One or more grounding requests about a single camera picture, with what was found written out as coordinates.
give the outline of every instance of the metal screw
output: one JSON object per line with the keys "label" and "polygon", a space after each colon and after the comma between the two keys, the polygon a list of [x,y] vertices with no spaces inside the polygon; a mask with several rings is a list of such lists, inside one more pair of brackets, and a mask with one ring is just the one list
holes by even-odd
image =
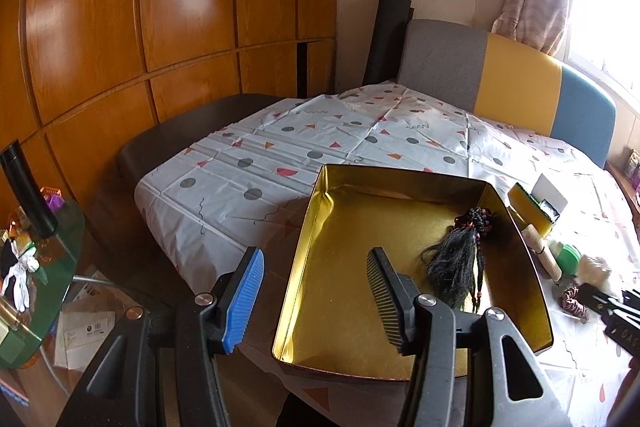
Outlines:
{"label": "metal screw", "polygon": [[195,296],[194,301],[198,306],[209,306],[215,304],[217,299],[210,293],[199,293]]}
{"label": "metal screw", "polygon": [[138,320],[140,317],[142,317],[142,314],[143,314],[143,311],[140,306],[132,306],[126,312],[127,318],[130,321]]}
{"label": "metal screw", "polygon": [[486,311],[486,316],[501,321],[504,318],[504,312],[500,308],[489,308]]}
{"label": "metal screw", "polygon": [[423,293],[422,295],[418,295],[418,302],[420,302],[422,306],[435,306],[438,301],[433,295]]}

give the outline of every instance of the black hair tassel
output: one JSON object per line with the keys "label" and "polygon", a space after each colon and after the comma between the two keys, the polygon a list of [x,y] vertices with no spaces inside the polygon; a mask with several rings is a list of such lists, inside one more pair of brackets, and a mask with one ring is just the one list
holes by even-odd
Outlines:
{"label": "black hair tassel", "polygon": [[[442,241],[422,252],[421,258],[425,264],[428,263],[428,254],[434,252],[427,265],[427,280],[436,297],[453,309],[460,309],[469,294],[474,313],[480,309],[484,281],[484,255],[480,249],[480,238],[491,231],[491,220],[490,210],[476,206],[455,219],[453,230]],[[477,282],[475,262],[478,263]]]}

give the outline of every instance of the white tablecloth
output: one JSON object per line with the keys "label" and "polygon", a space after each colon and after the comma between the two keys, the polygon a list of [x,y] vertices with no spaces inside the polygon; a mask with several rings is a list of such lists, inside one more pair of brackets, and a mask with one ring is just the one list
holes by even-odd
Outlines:
{"label": "white tablecloth", "polygon": [[[570,200],[555,231],[582,253],[605,257],[624,283],[636,283],[640,248],[622,193],[564,142],[481,120],[396,84],[283,100],[216,131],[146,175],[136,203],[195,293],[234,270],[246,247],[262,248],[266,273],[241,350],[338,425],[395,426],[406,386],[291,376],[271,356],[308,196],[329,163],[478,178],[505,201],[513,184],[530,189],[544,172]],[[558,287],[536,267],[555,338],[538,360],[575,426],[604,425],[629,357],[599,321],[566,315],[556,303]],[[456,394],[463,393],[459,381]]]}

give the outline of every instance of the gold tray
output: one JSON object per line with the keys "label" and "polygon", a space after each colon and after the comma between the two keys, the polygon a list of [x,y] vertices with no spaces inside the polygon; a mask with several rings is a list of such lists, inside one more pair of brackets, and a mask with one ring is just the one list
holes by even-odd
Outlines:
{"label": "gold tray", "polygon": [[[473,206],[496,216],[492,233],[482,240],[482,308],[504,309],[534,352],[551,347],[551,324],[529,252],[489,183],[325,165],[306,210],[273,356],[285,370],[312,370],[321,378],[409,380],[414,357],[402,357],[386,339],[367,282],[367,253],[383,247],[396,271],[429,291],[420,252]],[[465,350],[456,354],[456,375],[466,375]]]}

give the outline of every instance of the sunlight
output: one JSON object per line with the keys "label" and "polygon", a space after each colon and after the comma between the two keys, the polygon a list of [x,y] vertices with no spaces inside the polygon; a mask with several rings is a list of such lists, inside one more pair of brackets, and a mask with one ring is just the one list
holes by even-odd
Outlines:
{"label": "sunlight", "polygon": [[570,53],[640,93],[638,0],[574,0]]}

